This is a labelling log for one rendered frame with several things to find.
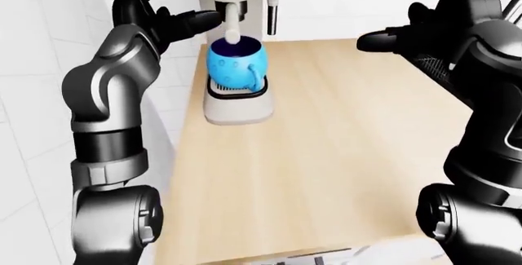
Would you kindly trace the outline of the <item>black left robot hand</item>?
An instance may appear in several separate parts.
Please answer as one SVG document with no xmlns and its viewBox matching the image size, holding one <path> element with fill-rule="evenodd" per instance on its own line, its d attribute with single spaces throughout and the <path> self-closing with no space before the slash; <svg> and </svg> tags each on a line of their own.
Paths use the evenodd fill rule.
<svg viewBox="0 0 522 265">
<path fill-rule="evenodd" d="M 172 42 L 190 39 L 222 24 L 219 12 L 214 10 L 187 11 L 172 15 L 167 7 L 154 10 L 149 0 L 113 0 L 113 24 L 135 24 L 152 39 L 163 54 Z"/>
</svg>

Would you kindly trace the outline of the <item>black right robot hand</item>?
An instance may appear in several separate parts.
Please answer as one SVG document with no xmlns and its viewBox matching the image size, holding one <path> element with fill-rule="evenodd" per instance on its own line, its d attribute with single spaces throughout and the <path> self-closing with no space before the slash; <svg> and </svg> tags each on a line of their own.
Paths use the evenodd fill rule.
<svg viewBox="0 0 522 265">
<path fill-rule="evenodd" d="M 475 24 L 500 20 L 500 0 L 439 0 L 431 9 L 414 2 L 409 24 L 387 27 L 359 37 L 356 48 L 366 52 L 392 52 L 405 56 L 426 54 L 448 59 L 460 46 L 463 34 Z"/>
</svg>

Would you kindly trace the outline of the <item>white coffee machine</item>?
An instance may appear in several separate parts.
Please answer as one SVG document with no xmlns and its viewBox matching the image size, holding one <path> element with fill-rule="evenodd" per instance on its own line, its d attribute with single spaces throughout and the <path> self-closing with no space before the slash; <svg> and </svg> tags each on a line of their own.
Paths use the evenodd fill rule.
<svg viewBox="0 0 522 265">
<path fill-rule="evenodd" d="M 208 49 L 218 39 L 237 44 L 241 36 L 262 43 L 263 35 L 275 35 L 279 0 L 199 0 L 204 10 L 219 12 L 222 24 L 206 35 Z M 203 113 L 214 125 L 247 125 L 267 120 L 273 114 L 268 72 L 261 91 L 219 86 L 206 73 Z"/>
</svg>

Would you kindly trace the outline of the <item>blue ceramic mug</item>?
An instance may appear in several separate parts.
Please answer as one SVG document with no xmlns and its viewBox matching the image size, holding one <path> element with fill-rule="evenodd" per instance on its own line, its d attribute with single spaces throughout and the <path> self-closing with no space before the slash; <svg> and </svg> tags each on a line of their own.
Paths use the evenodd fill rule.
<svg viewBox="0 0 522 265">
<path fill-rule="evenodd" d="M 263 44 L 253 37 L 241 36 L 237 44 L 224 38 L 210 45 L 206 67 L 210 78 L 230 89 L 261 91 L 268 71 L 268 54 Z"/>
</svg>

